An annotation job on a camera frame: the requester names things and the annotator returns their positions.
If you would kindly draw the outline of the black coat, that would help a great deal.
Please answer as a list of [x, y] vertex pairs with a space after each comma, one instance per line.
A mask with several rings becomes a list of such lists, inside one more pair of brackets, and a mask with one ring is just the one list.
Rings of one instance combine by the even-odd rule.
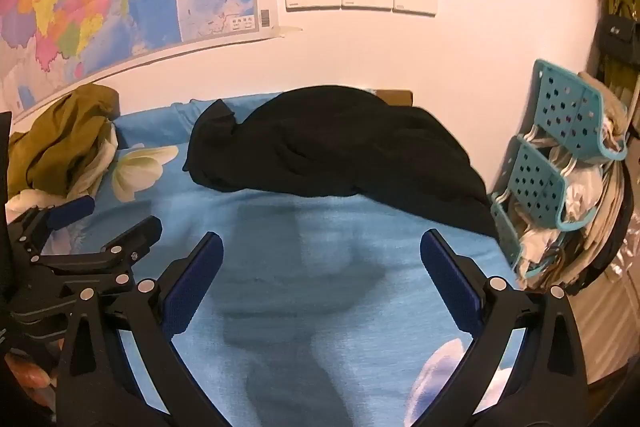
[[497, 234], [483, 179], [430, 113], [355, 88], [283, 92], [237, 121], [223, 101], [195, 121], [183, 169], [219, 192], [362, 195], [443, 225]]

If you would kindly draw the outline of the cream white garment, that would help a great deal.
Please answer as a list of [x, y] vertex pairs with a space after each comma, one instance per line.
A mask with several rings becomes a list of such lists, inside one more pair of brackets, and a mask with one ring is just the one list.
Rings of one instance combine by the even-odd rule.
[[104, 174], [115, 157], [117, 147], [118, 141], [115, 126], [114, 124], [109, 124], [108, 133], [99, 146], [96, 157], [81, 171], [79, 179], [70, 188], [66, 196], [67, 202], [79, 197], [96, 196]]

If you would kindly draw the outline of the olive green garment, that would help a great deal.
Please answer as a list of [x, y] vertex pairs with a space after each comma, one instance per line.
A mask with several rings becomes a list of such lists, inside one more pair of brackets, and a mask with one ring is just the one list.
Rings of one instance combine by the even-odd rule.
[[25, 133], [9, 139], [8, 194], [39, 190], [66, 196], [110, 137], [118, 93], [85, 84], [60, 98]]

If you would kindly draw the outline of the blue floral bed sheet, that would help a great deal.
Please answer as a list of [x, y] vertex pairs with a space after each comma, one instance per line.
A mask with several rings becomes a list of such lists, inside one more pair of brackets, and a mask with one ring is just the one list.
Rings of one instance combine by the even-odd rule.
[[93, 214], [52, 234], [48, 255], [87, 254], [155, 216], [160, 240], [134, 268], [156, 279], [207, 232], [224, 260], [188, 328], [184, 363], [235, 426], [401, 426], [461, 359], [454, 324], [420, 258], [428, 230], [510, 279], [498, 243], [362, 195], [219, 192], [183, 170], [206, 103], [150, 109], [115, 122], [119, 148]]

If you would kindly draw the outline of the teal perforated storage rack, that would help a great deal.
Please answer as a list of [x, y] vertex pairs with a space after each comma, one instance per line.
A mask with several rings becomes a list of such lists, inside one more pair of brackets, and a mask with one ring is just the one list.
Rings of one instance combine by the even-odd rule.
[[532, 127], [516, 136], [506, 187], [490, 196], [500, 247], [523, 285], [560, 264], [570, 234], [592, 231], [627, 154], [628, 109], [604, 83], [544, 60], [533, 73]]

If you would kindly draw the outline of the brown cardboard headboard piece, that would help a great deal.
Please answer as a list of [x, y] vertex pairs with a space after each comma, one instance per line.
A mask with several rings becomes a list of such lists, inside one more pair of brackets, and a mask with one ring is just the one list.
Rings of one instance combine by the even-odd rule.
[[386, 90], [375, 91], [375, 95], [390, 106], [413, 106], [413, 93], [410, 90]]

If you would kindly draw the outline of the dark bag on shelf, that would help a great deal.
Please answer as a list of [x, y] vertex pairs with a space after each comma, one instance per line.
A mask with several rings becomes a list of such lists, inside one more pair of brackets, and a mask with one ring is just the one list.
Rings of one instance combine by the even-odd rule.
[[607, 15], [598, 25], [600, 51], [624, 63], [639, 63], [639, 22], [619, 15]]

